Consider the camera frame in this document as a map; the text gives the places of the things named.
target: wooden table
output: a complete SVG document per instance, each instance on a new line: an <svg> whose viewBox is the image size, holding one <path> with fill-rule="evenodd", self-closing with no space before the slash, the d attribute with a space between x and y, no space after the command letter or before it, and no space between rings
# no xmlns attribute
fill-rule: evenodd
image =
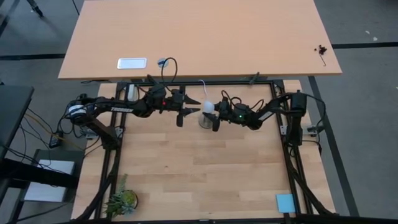
<svg viewBox="0 0 398 224"><path fill-rule="evenodd" d="M301 90L297 80L284 84L286 92ZM112 97L115 88L116 84L102 84L98 94ZM269 85L226 85L208 86L209 99L220 101L221 90L249 105L272 98ZM202 86L187 86L187 94L198 101L205 99ZM138 194L139 206L134 215L114 220L283 216L277 211L275 195L289 194L290 188L275 116L257 131L222 122L214 133L199 126L200 113L187 116L182 128L175 125L176 115L127 116L118 179L128 174L126 188ZM110 117L111 113L103 113L99 120L106 124ZM310 124L308 113L302 123ZM317 145L303 142L300 152L308 186L327 209L334 210ZM93 199L103 157L104 150L97 149L85 158L72 218Z"/></svg>
<svg viewBox="0 0 398 224"><path fill-rule="evenodd" d="M59 78L159 76L167 57L180 77L341 74L313 0L105 0L84 2Z"/></svg>

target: potted plant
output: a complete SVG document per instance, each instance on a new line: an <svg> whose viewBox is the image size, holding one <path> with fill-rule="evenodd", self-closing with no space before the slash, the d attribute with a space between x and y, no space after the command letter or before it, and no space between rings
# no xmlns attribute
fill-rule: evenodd
<svg viewBox="0 0 398 224"><path fill-rule="evenodd" d="M106 204L105 213L110 214L113 218L118 215L132 214L137 205L138 197L132 190L126 190L127 174L124 174L118 191L109 198Z"/></svg>

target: white ball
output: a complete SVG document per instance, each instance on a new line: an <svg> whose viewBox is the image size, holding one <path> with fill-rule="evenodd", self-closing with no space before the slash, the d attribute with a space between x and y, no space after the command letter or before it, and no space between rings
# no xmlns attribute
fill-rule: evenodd
<svg viewBox="0 0 398 224"><path fill-rule="evenodd" d="M203 104L203 112L212 113L214 111L214 104L208 100L205 100Z"/></svg>

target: robotic arm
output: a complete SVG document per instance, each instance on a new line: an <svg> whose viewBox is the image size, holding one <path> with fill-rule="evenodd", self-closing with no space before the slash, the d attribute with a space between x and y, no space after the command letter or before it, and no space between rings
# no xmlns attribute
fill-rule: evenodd
<svg viewBox="0 0 398 224"><path fill-rule="evenodd" d="M184 104L200 105L185 94L185 86L171 90L171 96L166 97L165 85L157 83L151 76L148 79L154 86L146 91L145 96L136 101L116 100L114 98L87 98L81 96L70 102L68 116L72 124L86 126L101 137L104 149L116 149L120 146L114 127L107 127L96 119L107 111L131 113L140 118L148 118L154 111L176 111L177 126L183 126L183 117L199 111L199 108L185 108Z"/></svg>
<svg viewBox="0 0 398 224"><path fill-rule="evenodd" d="M290 109L282 109L282 103L290 100ZM253 111L248 105L243 103L232 103L227 97L215 104L215 111L219 115L205 113L203 114L213 122L213 131L218 131L220 121L247 126L251 130L257 130L262 123L274 113L280 113L291 118L291 125L287 127L288 142L294 145L302 144L301 118L307 110L307 95L301 92L286 93L278 98L270 100L264 107Z"/></svg>

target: small plant pot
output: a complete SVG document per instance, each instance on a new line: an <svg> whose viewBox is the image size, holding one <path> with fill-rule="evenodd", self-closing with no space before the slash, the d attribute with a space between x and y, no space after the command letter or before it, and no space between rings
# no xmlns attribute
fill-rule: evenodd
<svg viewBox="0 0 398 224"><path fill-rule="evenodd" d="M132 190L123 190L111 196L105 213L112 217L118 215L130 216L138 206L138 196Z"/></svg>

